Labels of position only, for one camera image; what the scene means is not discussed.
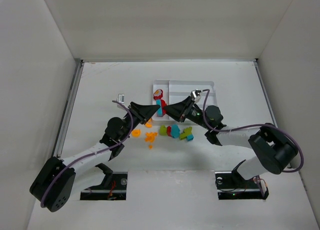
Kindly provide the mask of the green lego brick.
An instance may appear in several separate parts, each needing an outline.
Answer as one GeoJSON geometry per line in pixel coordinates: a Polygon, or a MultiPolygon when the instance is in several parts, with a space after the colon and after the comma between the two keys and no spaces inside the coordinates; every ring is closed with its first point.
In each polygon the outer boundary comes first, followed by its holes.
{"type": "Polygon", "coordinates": [[[181,133],[180,136],[179,136],[179,139],[180,139],[180,140],[184,140],[184,139],[186,139],[186,137],[187,137],[188,135],[190,135],[190,134],[192,134],[192,127],[184,128],[183,131],[182,131],[182,133],[181,133]]]}

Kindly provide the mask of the blue lego brick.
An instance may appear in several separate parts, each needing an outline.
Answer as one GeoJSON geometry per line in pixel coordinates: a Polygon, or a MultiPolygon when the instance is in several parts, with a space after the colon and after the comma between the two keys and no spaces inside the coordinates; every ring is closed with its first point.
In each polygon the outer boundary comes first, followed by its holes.
{"type": "Polygon", "coordinates": [[[188,135],[188,136],[186,137],[186,140],[187,140],[187,141],[192,141],[193,139],[194,139],[193,134],[190,134],[190,135],[188,135]]]}

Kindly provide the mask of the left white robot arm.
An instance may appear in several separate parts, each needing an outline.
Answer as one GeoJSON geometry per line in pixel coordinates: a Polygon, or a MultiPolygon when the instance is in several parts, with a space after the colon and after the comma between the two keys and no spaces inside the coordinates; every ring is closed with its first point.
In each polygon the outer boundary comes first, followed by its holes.
{"type": "Polygon", "coordinates": [[[45,162],[29,189],[42,208],[50,212],[62,208],[78,188],[76,181],[80,176],[117,157],[133,129],[147,123],[160,108],[159,105],[139,105],[134,102],[128,107],[121,103],[118,106],[126,111],[126,115],[123,118],[110,118],[102,138],[94,146],[65,159],[50,157],[45,162]]]}

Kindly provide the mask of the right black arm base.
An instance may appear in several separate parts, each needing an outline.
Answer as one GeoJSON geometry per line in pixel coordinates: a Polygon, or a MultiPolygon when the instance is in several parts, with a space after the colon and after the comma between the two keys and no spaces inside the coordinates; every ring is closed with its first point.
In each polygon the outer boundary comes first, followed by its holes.
{"type": "Polygon", "coordinates": [[[269,188],[260,175],[245,180],[235,169],[215,172],[219,200],[266,200],[269,188]]]}

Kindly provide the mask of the red lego with blue brick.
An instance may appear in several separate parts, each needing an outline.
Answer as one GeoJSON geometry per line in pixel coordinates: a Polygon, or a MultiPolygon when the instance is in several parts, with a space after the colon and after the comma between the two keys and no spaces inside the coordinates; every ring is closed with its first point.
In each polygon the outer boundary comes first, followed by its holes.
{"type": "Polygon", "coordinates": [[[164,107],[166,107],[166,102],[163,99],[157,99],[156,100],[156,105],[159,105],[160,108],[157,110],[157,116],[158,117],[163,117],[164,115],[166,115],[166,111],[164,109],[164,107]]]}

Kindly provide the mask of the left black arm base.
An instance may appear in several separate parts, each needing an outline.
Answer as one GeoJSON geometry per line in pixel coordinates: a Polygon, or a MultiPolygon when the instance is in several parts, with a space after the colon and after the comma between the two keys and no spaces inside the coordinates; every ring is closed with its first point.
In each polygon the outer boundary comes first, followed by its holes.
{"type": "Polygon", "coordinates": [[[81,201],[125,201],[127,199],[128,172],[114,172],[101,163],[94,170],[103,174],[98,184],[91,185],[81,191],[81,201]]]}

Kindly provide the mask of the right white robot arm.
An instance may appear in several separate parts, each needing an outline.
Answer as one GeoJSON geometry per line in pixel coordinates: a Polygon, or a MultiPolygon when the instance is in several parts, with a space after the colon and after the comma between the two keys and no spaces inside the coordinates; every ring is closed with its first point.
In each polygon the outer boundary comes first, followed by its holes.
{"type": "Polygon", "coordinates": [[[177,122],[186,119],[207,129],[206,139],[217,146],[238,146],[253,150],[255,156],[241,161],[232,173],[249,180],[263,173],[279,175],[299,153],[292,140],[272,124],[235,130],[223,124],[223,116],[215,105],[200,108],[191,97],[164,107],[177,122]]]}

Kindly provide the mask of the red flower lego piece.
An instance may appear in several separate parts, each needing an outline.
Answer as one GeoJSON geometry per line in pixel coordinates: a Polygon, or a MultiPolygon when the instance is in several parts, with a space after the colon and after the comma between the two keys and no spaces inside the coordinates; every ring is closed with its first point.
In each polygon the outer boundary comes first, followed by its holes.
{"type": "Polygon", "coordinates": [[[161,100],[163,98],[164,92],[162,89],[157,89],[154,93],[153,93],[153,99],[154,100],[161,100]]]}

